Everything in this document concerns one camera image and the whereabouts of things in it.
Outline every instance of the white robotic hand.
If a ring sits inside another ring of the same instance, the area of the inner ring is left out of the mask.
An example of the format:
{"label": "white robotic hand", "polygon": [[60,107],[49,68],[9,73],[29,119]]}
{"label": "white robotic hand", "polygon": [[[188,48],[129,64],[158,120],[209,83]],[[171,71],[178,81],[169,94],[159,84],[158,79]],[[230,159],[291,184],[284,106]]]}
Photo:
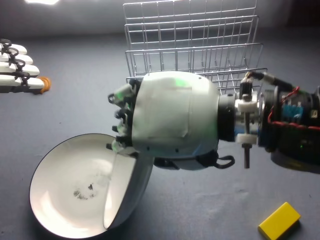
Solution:
{"label": "white robotic hand", "polygon": [[[162,71],[131,79],[108,97],[121,108],[115,113],[120,124],[112,127],[119,135],[109,148],[151,155],[162,168],[230,167],[235,162],[231,156],[223,159],[230,160],[227,164],[217,163],[219,139],[231,132],[229,140],[235,140],[234,127],[223,129],[229,121],[228,98],[235,96],[219,96],[208,79],[189,72]],[[225,112],[220,119],[219,106]]]}
{"label": "white robotic hand", "polygon": [[40,93],[45,88],[43,80],[36,78],[39,69],[25,47],[0,39],[0,93]]}

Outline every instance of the yellow rectangular object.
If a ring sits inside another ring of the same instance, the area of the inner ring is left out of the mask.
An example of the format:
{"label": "yellow rectangular object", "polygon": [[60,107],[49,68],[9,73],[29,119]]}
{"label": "yellow rectangular object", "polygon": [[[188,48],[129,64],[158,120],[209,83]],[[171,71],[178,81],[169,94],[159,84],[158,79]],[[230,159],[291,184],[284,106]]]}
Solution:
{"label": "yellow rectangular object", "polygon": [[258,230],[268,240],[276,240],[292,227],[300,218],[300,214],[287,202],[282,204],[259,226]]}

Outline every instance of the bright light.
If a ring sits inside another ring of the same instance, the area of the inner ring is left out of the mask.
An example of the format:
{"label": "bright light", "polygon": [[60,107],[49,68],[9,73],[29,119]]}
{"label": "bright light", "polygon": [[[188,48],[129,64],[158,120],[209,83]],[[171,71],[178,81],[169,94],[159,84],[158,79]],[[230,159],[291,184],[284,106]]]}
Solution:
{"label": "bright light", "polygon": [[25,0],[28,4],[47,4],[53,5],[59,2],[59,0]]}

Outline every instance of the wire rack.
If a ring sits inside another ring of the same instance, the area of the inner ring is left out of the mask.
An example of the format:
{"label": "wire rack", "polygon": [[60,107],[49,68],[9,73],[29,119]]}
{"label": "wire rack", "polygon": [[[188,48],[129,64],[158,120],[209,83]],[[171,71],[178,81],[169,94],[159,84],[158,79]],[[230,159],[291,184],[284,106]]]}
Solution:
{"label": "wire rack", "polygon": [[247,71],[266,70],[258,68],[263,45],[255,43],[256,6],[257,0],[124,4],[127,80],[184,71],[207,77],[221,94],[236,92]]}

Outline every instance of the blue electronic component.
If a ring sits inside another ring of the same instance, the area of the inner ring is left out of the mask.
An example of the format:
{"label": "blue electronic component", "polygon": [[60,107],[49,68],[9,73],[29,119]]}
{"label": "blue electronic component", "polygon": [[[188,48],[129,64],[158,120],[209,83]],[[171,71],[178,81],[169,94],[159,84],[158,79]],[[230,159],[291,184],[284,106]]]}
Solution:
{"label": "blue electronic component", "polygon": [[302,106],[283,105],[281,118],[286,122],[298,122],[304,113]]}

